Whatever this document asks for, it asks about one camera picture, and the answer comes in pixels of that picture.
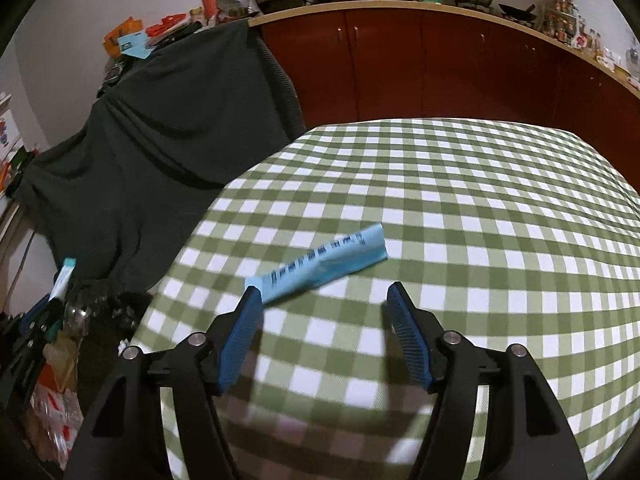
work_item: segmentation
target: orange box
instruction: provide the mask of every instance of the orange box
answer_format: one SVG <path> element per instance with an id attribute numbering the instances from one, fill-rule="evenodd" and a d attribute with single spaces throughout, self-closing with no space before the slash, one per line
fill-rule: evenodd
<path id="1" fill-rule="evenodd" d="M 126 36 L 127 34 L 133 34 L 134 32 L 140 32 L 142 28 L 142 20 L 134 20 L 132 16 L 129 16 L 124 22 L 104 37 L 102 46 L 109 56 L 113 57 L 113 59 L 117 59 L 120 57 L 118 38 Z"/>

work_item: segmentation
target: dark green cloth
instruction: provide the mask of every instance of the dark green cloth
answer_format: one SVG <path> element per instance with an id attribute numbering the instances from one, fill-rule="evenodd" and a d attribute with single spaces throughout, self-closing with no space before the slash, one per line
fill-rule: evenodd
<path id="1" fill-rule="evenodd" d="M 98 296 L 153 286 L 235 177 L 304 133 L 289 77 L 246 21 L 152 54 L 37 156 L 17 199 Z"/>

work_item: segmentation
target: green checkered tablecloth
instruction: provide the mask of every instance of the green checkered tablecloth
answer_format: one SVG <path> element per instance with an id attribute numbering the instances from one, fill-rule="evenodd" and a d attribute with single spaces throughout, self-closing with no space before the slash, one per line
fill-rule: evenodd
<path id="1" fill-rule="evenodd" d="M 478 346 L 525 344 L 596 477 L 640 414 L 640 198 L 567 132 L 476 120 L 316 128 L 220 194 L 134 344 L 174 346 L 235 308 L 246 276 L 374 222 L 389 259 L 269 305 L 238 384 L 216 400 L 244 478 L 406 478 L 433 398 L 410 383 L 382 318 L 395 280 Z M 170 391 L 162 399 L 185 479 Z M 487 399 L 482 388 L 468 479 Z"/>

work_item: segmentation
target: blue tube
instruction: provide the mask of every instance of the blue tube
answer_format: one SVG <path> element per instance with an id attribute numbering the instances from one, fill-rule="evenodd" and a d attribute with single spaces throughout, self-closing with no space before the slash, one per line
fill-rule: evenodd
<path id="1" fill-rule="evenodd" d="M 71 278 L 71 273 L 74 271 L 75 268 L 76 268 L 76 259 L 65 258 L 65 261 L 62 264 L 62 269 L 60 269 L 58 278 L 56 282 L 53 284 L 53 289 L 51 290 L 50 297 L 52 300 L 53 298 L 58 298 L 64 303 L 66 288 L 69 286 L 69 279 Z"/>
<path id="2" fill-rule="evenodd" d="M 244 280 L 253 285 L 267 304 L 297 290 L 317 288 L 352 272 L 386 260 L 385 233 L 373 224 L 352 235 L 333 240 L 263 276 Z"/>

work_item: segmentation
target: wok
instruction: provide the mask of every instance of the wok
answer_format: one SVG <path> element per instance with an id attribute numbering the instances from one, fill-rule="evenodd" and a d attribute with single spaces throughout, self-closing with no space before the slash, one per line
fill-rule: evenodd
<path id="1" fill-rule="evenodd" d="M 502 12 L 504 12 L 510 18 L 514 20 L 518 20 L 520 22 L 533 22 L 536 19 L 536 15 L 532 14 L 531 11 L 536 8 L 535 5 L 529 6 L 527 10 L 520 10 L 516 7 L 511 7 L 505 4 L 499 4 Z"/>

